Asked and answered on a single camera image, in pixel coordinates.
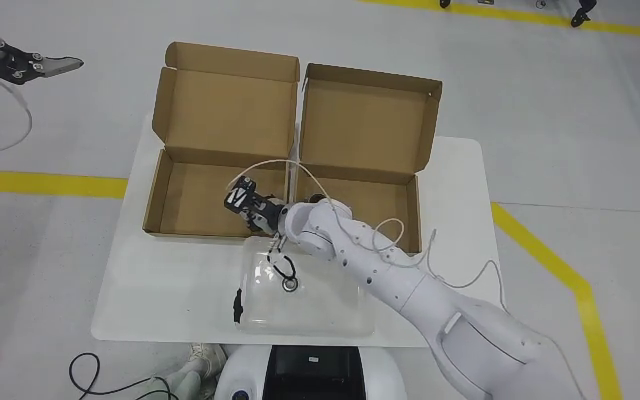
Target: open cardboard box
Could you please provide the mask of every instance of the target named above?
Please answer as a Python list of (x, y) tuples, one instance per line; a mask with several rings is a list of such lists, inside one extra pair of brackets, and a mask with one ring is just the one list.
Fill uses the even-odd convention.
[[(226, 185), (250, 165), (287, 158), (294, 140), (296, 57), (172, 43), (153, 114), (160, 152), (143, 229), (247, 237), (223, 206)], [(260, 192), (287, 195), (283, 164), (249, 172)]]
[[(399, 246), (422, 251), (415, 172), (429, 161), (442, 82), (309, 64), (300, 161), (354, 219), (376, 226), (404, 222)], [(298, 174), (297, 200), (319, 193)], [(380, 230), (396, 238), (398, 224)]]

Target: white sneaker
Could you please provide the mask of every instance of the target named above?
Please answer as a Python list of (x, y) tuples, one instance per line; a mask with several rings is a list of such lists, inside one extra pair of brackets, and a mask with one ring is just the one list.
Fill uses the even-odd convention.
[(202, 377), (204, 381), (212, 376), (216, 376), (222, 371), (224, 364), (227, 362), (227, 356), (219, 344), (191, 343), (189, 361), (194, 360), (203, 360), (207, 364), (207, 370)]

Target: gray floor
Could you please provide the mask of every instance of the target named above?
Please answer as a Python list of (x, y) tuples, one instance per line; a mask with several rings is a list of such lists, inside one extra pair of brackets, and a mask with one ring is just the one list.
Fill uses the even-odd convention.
[[(561, 12), (573, 3), (561, 2)], [(625, 0), (599, 5), (596, 15), (633, 23), (640, 12)], [(0, 170), (127, 177), (173, 40), (442, 80), (438, 134), (478, 140), (491, 199), (591, 282), (621, 387), (628, 398), (640, 393), (637, 37), (352, 0), (33, 0), (4, 5), (0, 26), (25, 50), (86, 61), (24, 87), (34, 130), (0, 154)], [(0, 121), (0, 140), (25, 123), (4, 93)], [(0, 193), (3, 399), (75, 398), (67, 366), (82, 351), (102, 357), (102, 387), (168, 371), (186, 357), (183, 344), (99, 342), (89, 333), (119, 206)], [(512, 311), (554, 336), (589, 399), (599, 398), (572, 295), (497, 233)], [(416, 354), (401, 368), (432, 373), (433, 362)], [(408, 392), (412, 400), (459, 398), (446, 389)]]

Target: white table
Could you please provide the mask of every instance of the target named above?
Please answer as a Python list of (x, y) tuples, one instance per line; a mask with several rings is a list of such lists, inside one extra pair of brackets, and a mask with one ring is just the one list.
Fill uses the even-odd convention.
[[(418, 331), (374, 302), (375, 331), (360, 338), (259, 335), (240, 332), (232, 319), (239, 285), (241, 241), (160, 238), (142, 231), (162, 142), (146, 118), (109, 261), (93, 316), (97, 339), (329, 346), (426, 347)], [(418, 174), (424, 248), (438, 229), (431, 262), (452, 283), (473, 278), (488, 259), (498, 261), (482, 151), (469, 139), (436, 137), (431, 161)], [(486, 273), (465, 293), (496, 305), (499, 285)]]

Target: yellow tape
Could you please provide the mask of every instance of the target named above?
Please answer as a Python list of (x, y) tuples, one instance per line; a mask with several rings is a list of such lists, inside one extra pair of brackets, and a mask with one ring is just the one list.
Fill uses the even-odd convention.
[[(121, 199), (124, 198), (126, 188), (127, 180), (122, 178), (0, 172), (0, 192)], [(589, 283), (504, 208), (492, 203), (491, 209), (496, 225), (573, 292), (600, 388), (600, 397), (603, 400), (622, 399), (615, 366)]]
[(600, 398), (602, 400), (622, 399), (613, 358), (609, 353), (607, 338), (598, 316), (598, 308), (589, 282), (533, 236), (527, 228), (500, 205), (492, 203), (491, 210), (495, 224), (573, 292), (578, 303), (582, 329), (587, 338), (591, 363), (600, 388)]
[[(443, 9), (438, 0), (360, 0), (364, 3), (384, 4), (407, 8), (421, 8), (429, 11), (447, 12), (450, 14), (469, 15), (481, 18), (504, 19), (509, 21), (528, 22), (538, 25), (559, 26), (571, 28), (571, 18), (557, 15), (547, 15), (529, 11), (505, 10), (497, 7), (459, 4), (453, 0), (452, 4)], [(579, 29), (597, 32), (617, 33), (621, 35), (640, 36), (640, 26), (612, 24), (608, 22), (585, 22)]]
[(121, 178), (0, 172), (0, 192), (121, 199), (126, 189)]

